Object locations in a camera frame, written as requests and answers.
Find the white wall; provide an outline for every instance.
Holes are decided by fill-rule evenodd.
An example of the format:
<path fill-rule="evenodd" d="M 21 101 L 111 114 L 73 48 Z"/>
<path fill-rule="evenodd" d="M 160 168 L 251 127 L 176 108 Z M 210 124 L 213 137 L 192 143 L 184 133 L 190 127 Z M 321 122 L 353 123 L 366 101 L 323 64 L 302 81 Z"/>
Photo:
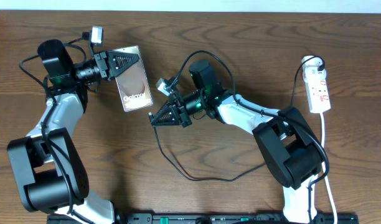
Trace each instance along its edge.
<path fill-rule="evenodd" d="M 381 13 L 381 0 L 0 0 L 0 9 Z"/>

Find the white cable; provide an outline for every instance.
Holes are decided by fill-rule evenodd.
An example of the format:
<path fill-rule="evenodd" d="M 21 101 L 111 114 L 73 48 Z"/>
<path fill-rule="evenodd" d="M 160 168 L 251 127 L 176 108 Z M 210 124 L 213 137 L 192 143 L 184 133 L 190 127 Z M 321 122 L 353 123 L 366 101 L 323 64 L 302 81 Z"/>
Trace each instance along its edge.
<path fill-rule="evenodd" d="M 323 117 L 323 113 L 320 113 L 320 115 L 321 115 L 321 126 L 322 126 L 321 145 L 322 145 L 322 147 L 324 147 L 324 145 L 325 145 L 325 120 Z M 322 163 L 322 172 L 325 173 L 325 171 L 326 171 L 326 167 L 325 167 L 325 163 L 323 162 Z M 329 178 L 327 178 L 327 176 L 325 176 L 325 183 L 326 183 L 327 194 L 329 195 L 330 204 L 332 205 L 332 210 L 333 210 L 333 218 L 334 218 L 333 224 L 337 224 L 336 206 L 334 205 L 332 190 L 330 189 Z"/>

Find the power strip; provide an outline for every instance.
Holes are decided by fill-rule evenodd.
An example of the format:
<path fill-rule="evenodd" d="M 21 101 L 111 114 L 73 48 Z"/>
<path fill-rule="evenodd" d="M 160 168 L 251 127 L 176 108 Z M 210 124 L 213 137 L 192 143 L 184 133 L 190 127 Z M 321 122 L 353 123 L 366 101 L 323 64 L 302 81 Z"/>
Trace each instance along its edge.
<path fill-rule="evenodd" d="M 305 62 L 311 57 L 313 56 L 305 56 L 301 62 Z M 326 85 L 326 69 L 318 71 L 320 65 L 322 65 L 320 58 L 313 58 L 303 65 L 303 79 L 311 113 L 323 113 L 331 108 Z"/>

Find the wooden table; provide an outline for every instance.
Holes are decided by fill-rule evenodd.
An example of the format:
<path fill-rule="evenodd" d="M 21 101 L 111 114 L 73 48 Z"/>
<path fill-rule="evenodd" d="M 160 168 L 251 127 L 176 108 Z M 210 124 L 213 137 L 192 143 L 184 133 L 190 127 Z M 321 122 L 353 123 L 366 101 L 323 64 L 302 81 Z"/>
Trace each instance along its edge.
<path fill-rule="evenodd" d="M 181 177 L 160 154 L 148 120 L 148 112 L 166 100 L 154 84 L 176 75 L 190 53 L 204 49 L 228 64 L 246 99 L 285 108 L 301 58 L 316 54 L 328 72 L 326 152 L 337 210 L 355 212 L 361 223 L 381 223 L 381 15 L 86 11 L 0 11 L 0 223 L 45 223 L 46 217 L 21 205 L 6 153 L 8 142 L 24 137 L 45 110 L 43 89 L 18 63 L 43 41 L 67 42 L 93 25 L 105 28 L 103 49 L 140 46 L 154 98 L 153 107 L 125 113 L 116 83 L 103 82 L 89 94 L 73 142 L 90 187 L 103 198 L 124 210 L 160 213 L 281 210 L 282 187 L 266 167 L 232 183 Z M 74 61 L 81 59 L 68 51 Z M 198 55 L 192 61 L 201 58 L 211 59 Z M 224 69 L 212 64 L 230 87 Z M 26 68 L 39 78 L 46 73 L 40 60 Z M 194 89 L 187 72 L 179 86 L 183 93 Z M 320 136 L 319 115 L 309 113 L 301 78 L 295 105 Z M 263 162 L 253 136 L 209 118 L 158 131 L 164 150 L 194 176 L 235 177 Z M 331 211 L 323 182 L 316 207 Z"/>

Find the brown wooden surface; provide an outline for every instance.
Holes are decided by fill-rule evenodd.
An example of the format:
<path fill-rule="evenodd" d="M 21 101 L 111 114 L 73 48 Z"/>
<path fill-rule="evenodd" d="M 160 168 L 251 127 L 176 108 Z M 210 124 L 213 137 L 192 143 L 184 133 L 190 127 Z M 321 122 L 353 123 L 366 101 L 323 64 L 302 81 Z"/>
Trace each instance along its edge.
<path fill-rule="evenodd" d="M 147 112 L 166 100 L 157 80 L 174 76 L 195 50 L 221 57 L 238 92 L 272 108 L 289 105 L 301 57 L 318 54 L 326 60 L 332 103 L 325 113 L 326 151 L 337 210 L 356 212 L 361 223 L 381 223 L 381 15 L 45 11 L 0 11 L 0 223 L 45 223 L 46 217 L 24 210 L 6 153 L 8 142 L 24 137 L 45 110 L 43 90 L 18 63 L 43 41 L 67 42 L 92 25 L 105 28 L 104 49 L 140 46 L 154 98 L 153 107 L 125 113 L 116 83 L 103 82 L 98 94 L 89 94 L 73 141 L 90 187 L 103 198 L 164 213 L 281 210 L 282 188 L 266 167 L 232 183 L 181 177 L 160 154 Z M 80 60 L 78 52 L 69 53 Z M 229 86 L 228 75 L 213 64 Z M 26 68 L 45 75 L 40 60 Z M 298 83 L 295 105 L 320 136 L 319 116 L 309 113 L 302 79 Z M 193 90 L 187 72 L 180 86 Z M 253 136 L 208 118 L 158 131 L 164 150 L 194 176 L 235 177 L 263 162 Z M 323 182 L 316 207 L 331 211 Z"/>

